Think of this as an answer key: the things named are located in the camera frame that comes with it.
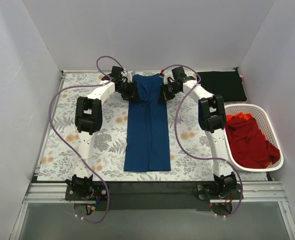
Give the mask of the blue t shirt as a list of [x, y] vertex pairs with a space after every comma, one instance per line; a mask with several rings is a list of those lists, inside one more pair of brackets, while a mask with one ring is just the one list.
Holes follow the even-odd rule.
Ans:
[[167, 104], [159, 103], [163, 79], [155, 74], [136, 74], [139, 102], [130, 101], [124, 170], [164, 172], [171, 170]]

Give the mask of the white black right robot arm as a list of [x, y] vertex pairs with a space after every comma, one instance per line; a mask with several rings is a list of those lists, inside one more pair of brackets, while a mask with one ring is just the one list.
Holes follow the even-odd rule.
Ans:
[[187, 97], [197, 103], [198, 124], [207, 136], [213, 160], [213, 187], [205, 194], [216, 195], [220, 199], [227, 198], [237, 188], [237, 178], [233, 165], [229, 162], [225, 125], [227, 122], [224, 100], [221, 95], [214, 95], [201, 86], [201, 76], [188, 76], [183, 65], [174, 65], [172, 74], [162, 69], [159, 76], [163, 79], [160, 85], [159, 102], [165, 103], [174, 99], [176, 94], [184, 93], [174, 118], [174, 133], [178, 137], [177, 119], [179, 110]]

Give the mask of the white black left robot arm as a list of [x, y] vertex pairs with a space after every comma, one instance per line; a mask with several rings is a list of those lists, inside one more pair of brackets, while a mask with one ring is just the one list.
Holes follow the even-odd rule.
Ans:
[[73, 193], [83, 200], [89, 200], [94, 194], [93, 172], [87, 167], [93, 156], [96, 133], [103, 125], [103, 103], [114, 93], [120, 93], [124, 100], [139, 100], [137, 83], [133, 81], [135, 72], [113, 66], [111, 73], [104, 76], [98, 87], [86, 96], [80, 96], [76, 102], [75, 126], [78, 131], [78, 154], [71, 180], [66, 183]]

